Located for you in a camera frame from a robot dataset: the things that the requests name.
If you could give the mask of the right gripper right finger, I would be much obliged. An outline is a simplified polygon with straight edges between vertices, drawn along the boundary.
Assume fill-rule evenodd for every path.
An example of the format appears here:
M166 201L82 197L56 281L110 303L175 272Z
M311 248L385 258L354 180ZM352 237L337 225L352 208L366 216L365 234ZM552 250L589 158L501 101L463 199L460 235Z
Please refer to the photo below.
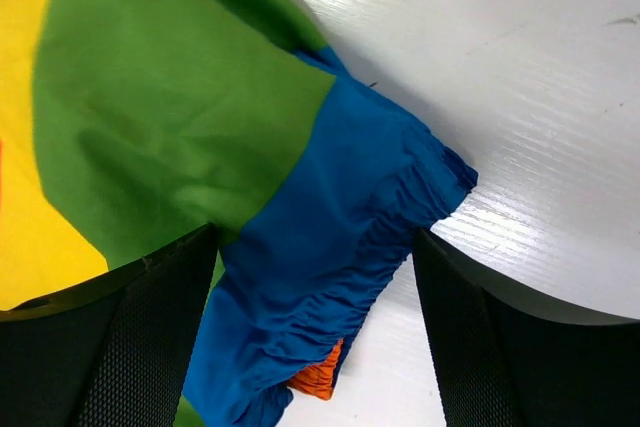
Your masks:
M447 425L638 425L638 320L544 294L425 230L413 264Z

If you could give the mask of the rainbow striped shorts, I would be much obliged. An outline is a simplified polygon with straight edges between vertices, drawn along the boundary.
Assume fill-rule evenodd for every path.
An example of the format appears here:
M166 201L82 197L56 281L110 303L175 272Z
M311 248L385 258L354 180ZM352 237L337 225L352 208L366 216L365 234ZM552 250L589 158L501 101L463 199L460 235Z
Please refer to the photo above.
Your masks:
M184 389L207 426L329 398L416 230L477 179L291 0L1 0L1 303L214 225Z

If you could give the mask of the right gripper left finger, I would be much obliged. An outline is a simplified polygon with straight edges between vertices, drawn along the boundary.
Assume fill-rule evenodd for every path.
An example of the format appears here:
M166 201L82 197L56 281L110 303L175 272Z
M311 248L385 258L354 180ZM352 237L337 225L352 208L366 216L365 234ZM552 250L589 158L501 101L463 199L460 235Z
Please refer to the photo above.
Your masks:
M172 425L217 249L205 225L2 311L2 425Z

